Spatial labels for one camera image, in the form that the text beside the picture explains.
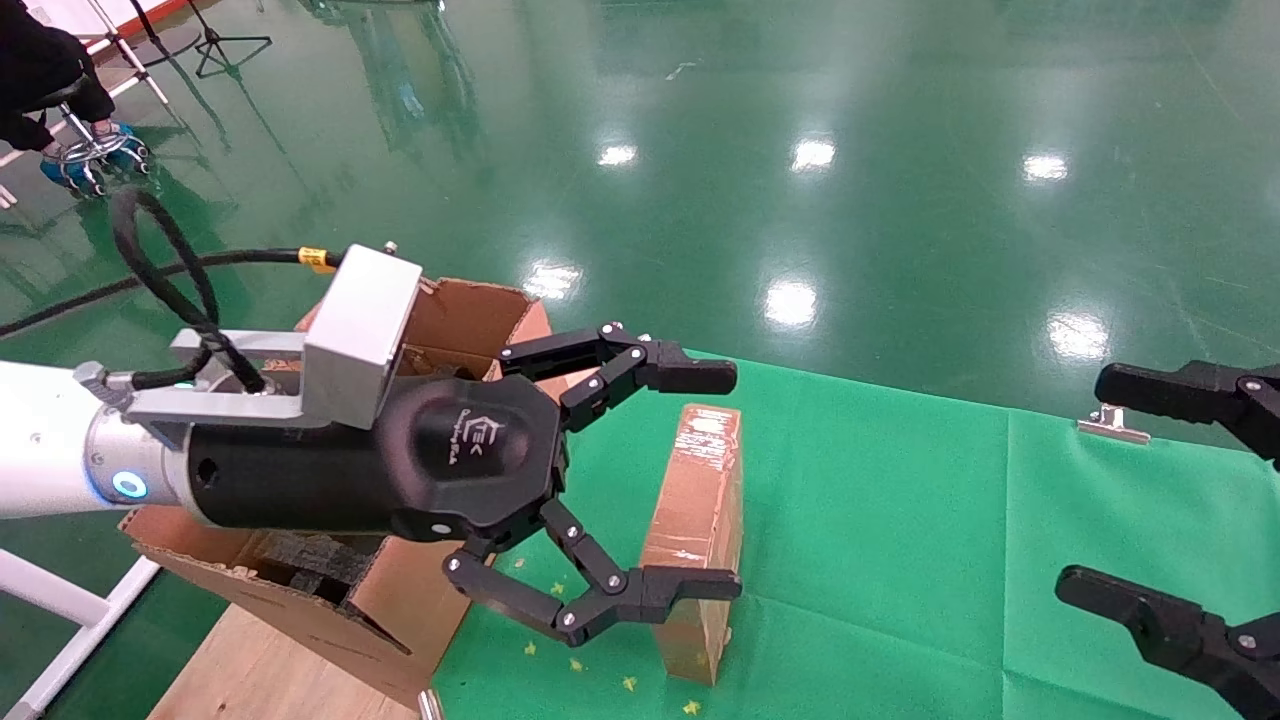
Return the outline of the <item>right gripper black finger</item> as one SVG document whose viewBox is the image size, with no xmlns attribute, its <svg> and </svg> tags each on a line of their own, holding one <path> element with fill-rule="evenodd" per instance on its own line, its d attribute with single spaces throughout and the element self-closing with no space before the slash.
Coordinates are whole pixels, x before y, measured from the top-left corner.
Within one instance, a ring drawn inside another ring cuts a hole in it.
<svg viewBox="0 0 1280 720">
<path fill-rule="evenodd" d="M 1147 664 L 1211 688 L 1240 717 L 1279 717 L 1277 612 L 1231 626 L 1198 603 L 1082 565 L 1060 571 L 1055 594 L 1125 626 Z"/>
<path fill-rule="evenodd" d="M 1175 372 L 1112 363 L 1094 383 L 1102 404 L 1193 424 L 1217 423 L 1279 469 L 1279 365 L 1189 361 Z"/>
</svg>

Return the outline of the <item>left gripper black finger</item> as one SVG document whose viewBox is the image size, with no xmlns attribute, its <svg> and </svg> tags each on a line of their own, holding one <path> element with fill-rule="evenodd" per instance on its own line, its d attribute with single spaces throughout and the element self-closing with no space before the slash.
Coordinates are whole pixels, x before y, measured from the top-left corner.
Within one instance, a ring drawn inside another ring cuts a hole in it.
<svg viewBox="0 0 1280 720">
<path fill-rule="evenodd" d="M 538 383 L 585 372 L 559 396 L 561 427 L 580 432 L 640 389 L 668 395 L 730 395 L 737 365 L 689 356 L 673 341 L 635 336 L 611 322 L 504 347 L 498 355 L 504 375 Z"/>
<path fill-rule="evenodd" d="M 489 565 L 493 543 L 470 537 L 443 562 L 463 596 L 568 647 L 580 647 L 620 623 L 660 625 L 684 600 L 733 601 L 740 575 L 728 569 L 650 565 L 622 570 L 558 500 L 544 503 L 536 524 L 588 582 L 564 602 Z"/>
</svg>

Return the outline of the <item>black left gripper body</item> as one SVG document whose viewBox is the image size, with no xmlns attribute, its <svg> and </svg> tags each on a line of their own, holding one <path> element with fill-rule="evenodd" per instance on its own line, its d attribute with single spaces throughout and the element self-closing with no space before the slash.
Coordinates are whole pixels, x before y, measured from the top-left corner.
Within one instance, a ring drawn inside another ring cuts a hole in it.
<svg viewBox="0 0 1280 720">
<path fill-rule="evenodd" d="M 518 375 L 399 377 L 367 430 L 196 425 L 195 509 L 225 528 L 512 546 L 564 487 L 561 420 Z"/>
</svg>

